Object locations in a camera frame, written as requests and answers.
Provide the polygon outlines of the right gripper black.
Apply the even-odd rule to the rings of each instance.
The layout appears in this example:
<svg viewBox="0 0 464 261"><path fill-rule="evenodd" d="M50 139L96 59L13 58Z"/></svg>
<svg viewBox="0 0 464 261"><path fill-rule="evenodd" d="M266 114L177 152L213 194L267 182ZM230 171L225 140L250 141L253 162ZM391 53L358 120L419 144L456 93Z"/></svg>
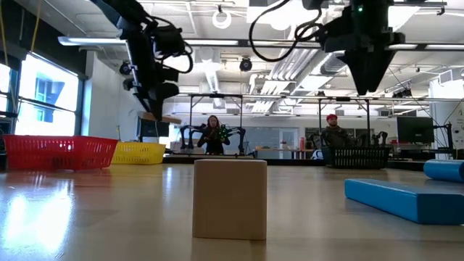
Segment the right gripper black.
<svg viewBox="0 0 464 261"><path fill-rule="evenodd" d="M384 49L404 43L405 34L403 33L381 33L377 36L352 33L342 36L327 36L320 41L322 50L325 52L345 51L343 55L339 56L339 60L350 69L359 95L366 95L367 90L369 92L377 90L397 53L396 51ZM378 50L371 54L368 87L365 84L366 53L356 50Z"/></svg>

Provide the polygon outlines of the wooden cube block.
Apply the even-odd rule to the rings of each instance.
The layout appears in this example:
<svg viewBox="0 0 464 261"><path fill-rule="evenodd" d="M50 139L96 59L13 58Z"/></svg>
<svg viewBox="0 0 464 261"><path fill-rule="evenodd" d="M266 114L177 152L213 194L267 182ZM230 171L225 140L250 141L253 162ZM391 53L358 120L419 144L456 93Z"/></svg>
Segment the wooden cube block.
<svg viewBox="0 0 464 261"><path fill-rule="evenodd" d="M266 161L261 159L196 160L193 237L266 240L267 198Z"/></svg>

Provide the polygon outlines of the blue cylinder block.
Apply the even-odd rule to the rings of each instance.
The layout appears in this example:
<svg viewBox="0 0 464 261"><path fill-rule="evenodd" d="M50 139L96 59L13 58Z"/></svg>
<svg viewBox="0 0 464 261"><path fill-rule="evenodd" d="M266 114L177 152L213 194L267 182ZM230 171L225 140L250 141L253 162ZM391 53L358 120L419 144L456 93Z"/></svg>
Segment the blue cylinder block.
<svg viewBox="0 0 464 261"><path fill-rule="evenodd" d="M434 180L464 183L464 160L430 159L424 164L423 171Z"/></svg>

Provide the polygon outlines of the long blue rectangular block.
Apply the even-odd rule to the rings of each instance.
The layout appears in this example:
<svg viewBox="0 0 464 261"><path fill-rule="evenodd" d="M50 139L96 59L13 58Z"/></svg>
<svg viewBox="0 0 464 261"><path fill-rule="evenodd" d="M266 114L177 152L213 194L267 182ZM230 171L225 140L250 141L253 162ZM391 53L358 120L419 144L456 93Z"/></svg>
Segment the long blue rectangular block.
<svg viewBox="0 0 464 261"><path fill-rule="evenodd" d="M464 195L369 178L344 181L345 197L423 225L464 225Z"/></svg>

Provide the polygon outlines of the black computer monitor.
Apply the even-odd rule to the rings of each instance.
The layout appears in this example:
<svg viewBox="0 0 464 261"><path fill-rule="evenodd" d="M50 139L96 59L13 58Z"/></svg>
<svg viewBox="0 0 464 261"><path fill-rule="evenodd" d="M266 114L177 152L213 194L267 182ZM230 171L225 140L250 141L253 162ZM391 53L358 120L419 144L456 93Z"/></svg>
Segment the black computer monitor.
<svg viewBox="0 0 464 261"><path fill-rule="evenodd" d="M160 121L144 120L139 118L137 124L138 140L142 142L144 138L159 138L169 136L169 123Z"/></svg>
<svg viewBox="0 0 464 261"><path fill-rule="evenodd" d="M434 121L430 117L398 117L397 140L400 143L434 142Z"/></svg>

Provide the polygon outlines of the yellow plastic basket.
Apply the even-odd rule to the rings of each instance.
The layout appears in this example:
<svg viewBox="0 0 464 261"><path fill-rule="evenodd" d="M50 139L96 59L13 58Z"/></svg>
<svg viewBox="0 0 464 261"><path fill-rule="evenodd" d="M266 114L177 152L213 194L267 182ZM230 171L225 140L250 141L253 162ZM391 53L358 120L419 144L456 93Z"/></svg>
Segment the yellow plastic basket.
<svg viewBox="0 0 464 261"><path fill-rule="evenodd" d="M165 145L144 142L118 142L112 164L156 165L163 161Z"/></svg>

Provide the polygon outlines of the person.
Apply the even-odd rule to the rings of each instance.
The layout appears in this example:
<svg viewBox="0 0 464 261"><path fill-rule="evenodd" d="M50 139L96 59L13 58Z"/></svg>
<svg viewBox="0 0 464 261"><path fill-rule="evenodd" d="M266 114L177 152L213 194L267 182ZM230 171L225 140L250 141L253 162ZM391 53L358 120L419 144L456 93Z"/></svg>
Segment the person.
<svg viewBox="0 0 464 261"><path fill-rule="evenodd" d="M230 144L228 137L221 130L220 121L214 115L208 117L206 129L202 133L197 146L200 148L205 144L207 145L206 154L212 155L224 154L223 144Z"/></svg>
<svg viewBox="0 0 464 261"><path fill-rule="evenodd" d="M338 116L329 114L326 117L327 126L321 132L324 144L328 147L345 148L353 146L353 140L348 132L338 125Z"/></svg>

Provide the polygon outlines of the black ceiling bar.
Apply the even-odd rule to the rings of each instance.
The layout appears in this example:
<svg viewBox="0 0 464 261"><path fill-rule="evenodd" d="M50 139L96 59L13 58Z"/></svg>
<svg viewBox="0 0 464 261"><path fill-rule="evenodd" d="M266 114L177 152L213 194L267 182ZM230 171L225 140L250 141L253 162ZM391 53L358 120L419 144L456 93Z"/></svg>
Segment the black ceiling bar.
<svg viewBox="0 0 464 261"><path fill-rule="evenodd" d="M447 2L445 0L393 0L394 5L406 7L427 7L439 8L438 11L432 12L433 15L441 16L445 13Z"/></svg>

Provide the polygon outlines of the black plastic basket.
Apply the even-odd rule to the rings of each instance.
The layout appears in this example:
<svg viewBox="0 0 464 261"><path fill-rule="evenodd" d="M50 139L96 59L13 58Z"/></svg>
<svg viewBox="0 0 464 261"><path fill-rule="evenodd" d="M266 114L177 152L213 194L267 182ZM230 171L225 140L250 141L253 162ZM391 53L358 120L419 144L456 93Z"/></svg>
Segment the black plastic basket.
<svg viewBox="0 0 464 261"><path fill-rule="evenodd" d="M380 170L386 167L389 152L386 147L322 148L326 166L338 169Z"/></svg>

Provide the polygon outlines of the black beam with light strips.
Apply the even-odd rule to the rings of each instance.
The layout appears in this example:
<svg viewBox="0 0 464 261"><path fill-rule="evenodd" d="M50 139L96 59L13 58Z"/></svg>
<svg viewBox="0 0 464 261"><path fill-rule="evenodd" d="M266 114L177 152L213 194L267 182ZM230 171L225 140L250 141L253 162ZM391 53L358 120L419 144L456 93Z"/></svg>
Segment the black beam with light strips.
<svg viewBox="0 0 464 261"><path fill-rule="evenodd" d="M247 39L203 39L185 38L184 41L192 47L233 47L249 48ZM59 36L58 42L63 46L122 46L124 40L117 38L79 38ZM264 40L254 41L257 48L265 49L287 49L292 45L292 41ZM319 49L320 44L314 41L302 42L296 45L297 49ZM389 46L391 50L397 51L464 51L464 43L403 43Z"/></svg>

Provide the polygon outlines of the black equipment stand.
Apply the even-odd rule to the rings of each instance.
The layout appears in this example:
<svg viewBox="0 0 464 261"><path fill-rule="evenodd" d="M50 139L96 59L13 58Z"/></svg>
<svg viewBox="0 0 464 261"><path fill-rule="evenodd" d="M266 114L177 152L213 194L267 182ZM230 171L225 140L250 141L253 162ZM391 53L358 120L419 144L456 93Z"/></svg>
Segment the black equipment stand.
<svg viewBox="0 0 464 261"><path fill-rule="evenodd" d="M442 144L440 146L438 138L435 138L435 142L437 144L437 148L435 149L436 153L446 154L449 159L453 160L455 149L454 149L454 144L453 144L453 139L452 139L452 124L446 123L444 125L434 125L433 129L441 130L441 131L446 130L446 133L443 133L445 144Z"/></svg>

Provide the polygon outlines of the red plastic basket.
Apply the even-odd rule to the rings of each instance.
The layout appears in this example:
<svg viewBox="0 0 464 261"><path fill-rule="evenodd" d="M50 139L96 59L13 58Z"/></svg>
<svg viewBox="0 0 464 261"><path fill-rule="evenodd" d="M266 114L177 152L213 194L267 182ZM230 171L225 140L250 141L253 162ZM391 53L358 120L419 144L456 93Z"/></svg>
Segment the red plastic basket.
<svg viewBox="0 0 464 261"><path fill-rule="evenodd" d="M93 136L4 135L14 170L92 170L109 167L118 141Z"/></svg>

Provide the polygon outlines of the silver ventilation duct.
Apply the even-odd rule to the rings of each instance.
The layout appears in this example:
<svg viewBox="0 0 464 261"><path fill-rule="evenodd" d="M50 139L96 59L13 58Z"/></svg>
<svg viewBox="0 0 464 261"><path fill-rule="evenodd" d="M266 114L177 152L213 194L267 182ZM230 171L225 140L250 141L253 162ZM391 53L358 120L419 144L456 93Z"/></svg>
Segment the silver ventilation duct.
<svg viewBox="0 0 464 261"><path fill-rule="evenodd" d="M394 32L398 31L419 9L420 7L389 7L389 27L391 27ZM329 54L323 60L324 64L320 66L320 73L322 75L334 75L344 70L346 65L338 59L338 57L343 54L343 51L337 51Z"/></svg>

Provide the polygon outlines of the window with dark frame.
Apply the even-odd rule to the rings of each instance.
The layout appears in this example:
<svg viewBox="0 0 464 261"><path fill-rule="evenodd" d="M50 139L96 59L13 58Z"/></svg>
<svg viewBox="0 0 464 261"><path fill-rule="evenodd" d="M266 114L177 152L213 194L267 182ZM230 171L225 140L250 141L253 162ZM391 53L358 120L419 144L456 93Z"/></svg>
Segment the window with dark frame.
<svg viewBox="0 0 464 261"><path fill-rule="evenodd" d="M80 133L83 80L37 54L0 62L0 127L17 135Z"/></svg>

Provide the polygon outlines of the black aluminium table frame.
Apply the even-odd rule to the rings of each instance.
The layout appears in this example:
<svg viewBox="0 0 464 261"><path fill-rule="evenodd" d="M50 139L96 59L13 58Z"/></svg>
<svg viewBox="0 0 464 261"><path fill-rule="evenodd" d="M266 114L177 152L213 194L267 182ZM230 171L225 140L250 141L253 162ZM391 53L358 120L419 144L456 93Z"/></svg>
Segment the black aluminium table frame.
<svg viewBox="0 0 464 261"><path fill-rule="evenodd" d="M181 155L164 157L163 164L193 164L198 171L210 173L264 173L268 165L326 166L324 160L314 159L256 159L253 157L224 155Z"/></svg>

